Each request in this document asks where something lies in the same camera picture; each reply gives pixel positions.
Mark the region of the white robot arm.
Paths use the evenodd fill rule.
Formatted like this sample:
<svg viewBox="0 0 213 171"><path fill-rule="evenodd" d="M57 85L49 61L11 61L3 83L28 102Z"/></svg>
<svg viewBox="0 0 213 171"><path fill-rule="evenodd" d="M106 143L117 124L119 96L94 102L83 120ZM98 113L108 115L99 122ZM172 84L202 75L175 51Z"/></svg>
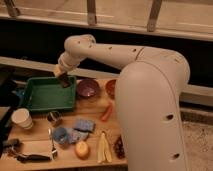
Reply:
<svg viewBox="0 0 213 171"><path fill-rule="evenodd" d="M118 68L116 114L129 171L190 171L179 97L190 68L180 53L148 46L100 44L91 35L70 36L54 74L86 58Z"/></svg>

